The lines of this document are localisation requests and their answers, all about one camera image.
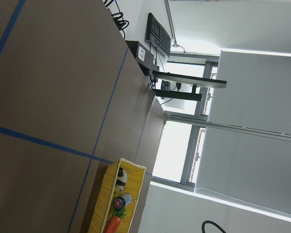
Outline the yellow plastic basket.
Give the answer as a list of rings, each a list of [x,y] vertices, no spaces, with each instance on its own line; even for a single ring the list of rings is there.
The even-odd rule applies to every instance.
[[[146,167],[124,158],[104,174],[89,233],[128,233],[141,192]]]

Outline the black mini computer box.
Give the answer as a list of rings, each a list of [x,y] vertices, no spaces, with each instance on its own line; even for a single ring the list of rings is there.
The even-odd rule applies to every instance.
[[[139,41],[126,40],[125,42],[141,68],[150,71],[159,70],[159,67],[154,64],[154,55],[143,44]]]

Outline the panda figurine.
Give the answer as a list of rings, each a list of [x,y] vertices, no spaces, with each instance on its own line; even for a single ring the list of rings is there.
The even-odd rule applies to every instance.
[[[115,188],[117,191],[123,191],[128,180],[127,172],[124,168],[120,167],[117,174],[117,179],[115,183]]]

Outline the black keyboard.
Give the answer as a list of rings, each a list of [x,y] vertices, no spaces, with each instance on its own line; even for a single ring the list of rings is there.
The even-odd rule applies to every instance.
[[[145,40],[152,43],[165,56],[170,56],[171,38],[152,13],[148,13]]]

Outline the small labelled can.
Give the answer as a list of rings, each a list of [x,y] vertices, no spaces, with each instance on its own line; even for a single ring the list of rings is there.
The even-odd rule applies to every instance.
[[[132,201],[132,195],[130,193],[125,193],[113,200],[113,207],[119,211],[125,208],[127,205],[131,204]]]

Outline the toy carrot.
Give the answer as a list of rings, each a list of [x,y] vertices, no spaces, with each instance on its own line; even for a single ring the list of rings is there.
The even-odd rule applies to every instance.
[[[126,209],[122,209],[120,211],[114,210],[113,215],[110,218],[104,230],[104,233],[115,233],[125,216],[126,216]]]

